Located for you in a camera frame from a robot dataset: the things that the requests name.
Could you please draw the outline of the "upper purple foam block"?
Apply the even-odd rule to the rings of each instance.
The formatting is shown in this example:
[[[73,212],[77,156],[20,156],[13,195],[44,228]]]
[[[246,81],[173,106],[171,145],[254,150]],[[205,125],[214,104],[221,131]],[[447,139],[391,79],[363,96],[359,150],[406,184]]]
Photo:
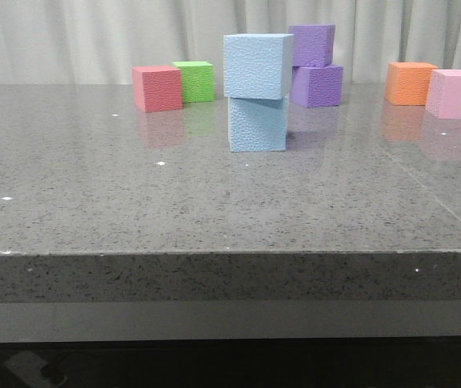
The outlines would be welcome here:
[[[292,25],[294,35],[293,67],[324,68],[332,64],[335,24]]]

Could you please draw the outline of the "pink foam block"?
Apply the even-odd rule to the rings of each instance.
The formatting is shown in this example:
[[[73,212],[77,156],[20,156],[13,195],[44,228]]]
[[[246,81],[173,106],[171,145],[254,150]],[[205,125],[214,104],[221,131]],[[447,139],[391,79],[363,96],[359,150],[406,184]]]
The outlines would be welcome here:
[[[425,110],[438,119],[461,120],[461,70],[433,70]]]

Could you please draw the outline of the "purple foam block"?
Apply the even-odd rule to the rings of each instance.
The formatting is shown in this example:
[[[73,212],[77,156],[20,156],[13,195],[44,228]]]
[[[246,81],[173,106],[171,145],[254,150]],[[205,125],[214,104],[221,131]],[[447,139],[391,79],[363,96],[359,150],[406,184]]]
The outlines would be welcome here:
[[[293,67],[324,68],[332,64],[335,24],[292,25],[294,35]]]
[[[340,105],[343,73],[340,65],[294,67],[290,101],[306,108]]]

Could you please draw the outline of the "orange foam block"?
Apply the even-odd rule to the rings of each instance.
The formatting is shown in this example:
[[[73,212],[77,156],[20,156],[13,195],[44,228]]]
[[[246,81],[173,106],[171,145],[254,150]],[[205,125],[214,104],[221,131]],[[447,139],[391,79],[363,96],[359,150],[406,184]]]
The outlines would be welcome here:
[[[427,62],[390,62],[385,100],[394,105],[424,106],[432,72],[437,69]]]

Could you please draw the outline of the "red foam block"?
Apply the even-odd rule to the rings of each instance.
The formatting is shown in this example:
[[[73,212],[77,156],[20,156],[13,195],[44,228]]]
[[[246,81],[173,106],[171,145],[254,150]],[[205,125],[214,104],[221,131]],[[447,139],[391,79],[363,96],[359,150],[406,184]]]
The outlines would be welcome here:
[[[132,68],[135,105],[144,112],[183,108],[181,70],[172,65]]]

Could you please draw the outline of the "green foam block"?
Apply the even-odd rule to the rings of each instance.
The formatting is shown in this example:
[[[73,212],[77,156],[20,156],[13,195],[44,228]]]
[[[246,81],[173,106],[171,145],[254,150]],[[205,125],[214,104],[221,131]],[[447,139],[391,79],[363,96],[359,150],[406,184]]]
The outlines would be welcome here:
[[[207,61],[173,61],[181,71],[184,103],[209,102],[215,99],[214,66]]]

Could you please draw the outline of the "lower purple foam block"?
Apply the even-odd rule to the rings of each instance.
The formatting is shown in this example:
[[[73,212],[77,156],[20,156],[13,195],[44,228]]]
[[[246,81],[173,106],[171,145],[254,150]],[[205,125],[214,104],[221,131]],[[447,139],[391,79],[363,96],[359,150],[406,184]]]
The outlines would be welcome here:
[[[343,73],[340,65],[294,67],[290,101],[306,108],[340,105]]]

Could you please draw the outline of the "light blue foam block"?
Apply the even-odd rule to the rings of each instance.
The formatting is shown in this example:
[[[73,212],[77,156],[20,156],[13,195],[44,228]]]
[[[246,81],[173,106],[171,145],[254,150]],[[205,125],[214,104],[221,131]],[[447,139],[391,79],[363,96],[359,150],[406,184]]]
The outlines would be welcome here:
[[[223,37],[224,95],[282,99],[291,91],[294,35],[245,33]]]
[[[289,96],[282,99],[228,99],[231,152],[284,151]]]

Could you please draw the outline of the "white pleated curtain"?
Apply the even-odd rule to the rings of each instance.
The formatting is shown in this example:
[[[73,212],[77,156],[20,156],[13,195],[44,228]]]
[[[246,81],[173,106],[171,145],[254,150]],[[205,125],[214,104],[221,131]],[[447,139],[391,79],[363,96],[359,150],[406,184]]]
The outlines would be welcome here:
[[[332,24],[347,82],[392,61],[461,69],[461,1],[0,1],[0,84],[125,84],[137,65],[209,61],[222,38]]]

